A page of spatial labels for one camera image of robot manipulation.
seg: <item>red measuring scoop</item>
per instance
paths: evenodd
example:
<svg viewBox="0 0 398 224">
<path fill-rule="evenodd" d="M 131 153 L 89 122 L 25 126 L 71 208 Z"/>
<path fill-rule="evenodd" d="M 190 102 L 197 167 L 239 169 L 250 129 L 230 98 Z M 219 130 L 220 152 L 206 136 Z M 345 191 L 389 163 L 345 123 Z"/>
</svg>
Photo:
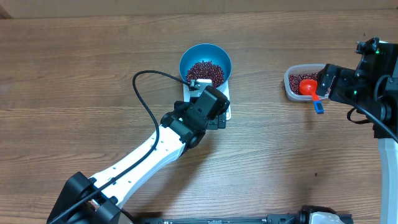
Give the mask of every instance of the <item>red measuring scoop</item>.
<svg viewBox="0 0 398 224">
<path fill-rule="evenodd" d="M 325 110 L 323 109 L 322 102 L 319 100 L 319 97 L 316 94 L 317 86 L 317 81 L 306 79 L 300 82 L 300 88 L 298 89 L 300 90 L 301 94 L 312 96 L 315 111 L 317 112 L 317 114 L 323 114 Z"/>
</svg>

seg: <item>red scoop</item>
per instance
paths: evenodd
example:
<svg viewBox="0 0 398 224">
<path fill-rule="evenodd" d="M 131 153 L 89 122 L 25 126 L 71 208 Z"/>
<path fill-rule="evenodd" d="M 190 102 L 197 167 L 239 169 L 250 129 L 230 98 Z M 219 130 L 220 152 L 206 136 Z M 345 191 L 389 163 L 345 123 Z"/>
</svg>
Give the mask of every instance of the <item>red scoop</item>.
<svg viewBox="0 0 398 224">
<path fill-rule="evenodd" d="M 303 80 L 300 82 L 300 93 L 303 95 L 311 95 L 313 101 L 319 101 L 317 90 L 318 82 L 315 80 Z"/>
</svg>

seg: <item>blue clip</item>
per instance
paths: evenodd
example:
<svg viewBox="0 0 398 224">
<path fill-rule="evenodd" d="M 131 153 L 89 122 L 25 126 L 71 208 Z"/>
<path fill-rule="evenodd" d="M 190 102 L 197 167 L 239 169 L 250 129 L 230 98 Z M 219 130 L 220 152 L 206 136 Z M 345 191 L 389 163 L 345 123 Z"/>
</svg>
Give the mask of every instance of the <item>blue clip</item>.
<svg viewBox="0 0 398 224">
<path fill-rule="evenodd" d="M 314 101 L 313 105 L 315 107 L 315 111 L 317 112 L 317 114 L 323 114 L 325 112 L 325 110 L 323 109 L 322 102 L 320 100 Z"/>
</svg>

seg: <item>black mount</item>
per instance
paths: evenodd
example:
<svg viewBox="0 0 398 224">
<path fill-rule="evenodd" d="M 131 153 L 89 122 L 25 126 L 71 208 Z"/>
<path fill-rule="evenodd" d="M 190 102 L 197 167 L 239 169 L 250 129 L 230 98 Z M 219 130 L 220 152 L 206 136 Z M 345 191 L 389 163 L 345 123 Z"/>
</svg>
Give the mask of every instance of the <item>black mount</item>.
<svg viewBox="0 0 398 224">
<path fill-rule="evenodd" d="M 329 91 L 332 101 L 347 105 L 354 102 L 397 135 L 398 44 L 381 42 L 374 37 L 359 42 L 355 52 L 362 55 L 356 70 L 327 64 L 318 73 L 317 95 L 325 96 Z M 378 126 L 374 125 L 373 130 L 375 138 L 389 138 Z"/>
<path fill-rule="evenodd" d="M 77 172 L 69 178 L 58 196 L 47 222 L 96 190 L 95 182 L 94 178 L 87 179 L 81 172 Z M 118 200 L 114 197 L 106 198 L 102 194 L 96 196 L 95 200 L 100 203 L 98 208 L 86 202 L 55 224 L 118 224 L 121 214 L 120 209 L 116 206 Z"/>
<path fill-rule="evenodd" d="M 211 80 L 206 79 L 198 79 L 191 80 L 189 86 L 190 92 L 190 103 L 195 103 L 199 96 L 205 91 L 207 86 L 213 86 Z M 229 103 L 227 103 L 224 108 L 221 110 L 221 113 L 217 115 L 214 119 L 209 120 L 207 129 L 209 130 L 217 130 L 224 129 L 226 127 L 226 110 L 228 109 Z"/>
<path fill-rule="evenodd" d="M 309 224 L 310 215 L 315 212 L 336 214 L 331 208 L 304 205 L 296 214 L 271 214 L 253 218 L 138 218 L 135 224 Z M 344 224 L 353 224 L 352 215 L 338 215 Z"/>
</svg>

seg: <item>white scale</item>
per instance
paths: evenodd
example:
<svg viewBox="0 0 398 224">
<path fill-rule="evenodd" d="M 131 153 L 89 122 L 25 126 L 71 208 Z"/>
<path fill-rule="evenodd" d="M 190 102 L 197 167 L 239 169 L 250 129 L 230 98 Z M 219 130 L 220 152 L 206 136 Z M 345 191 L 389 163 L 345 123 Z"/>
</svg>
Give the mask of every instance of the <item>white scale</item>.
<svg viewBox="0 0 398 224">
<path fill-rule="evenodd" d="M 229 101 L 229 85 L 228 85 L 228 81 L 225 82 L 224 84 L 222 84 L 221 86 L 221 91 L 227 98 Z M 189 102 L 189 98 L 190 98 L 190 92 L 189 92 L 189 87 L 187 85 L 183 85 L 183 92 L 184 92 L 184 102 Z M 229 121 L 231 119 L 232 115 L 231 115 L 231 105 L 229 105 L 228 109 L 226 110 L 226 120 Z"/>
</svg>

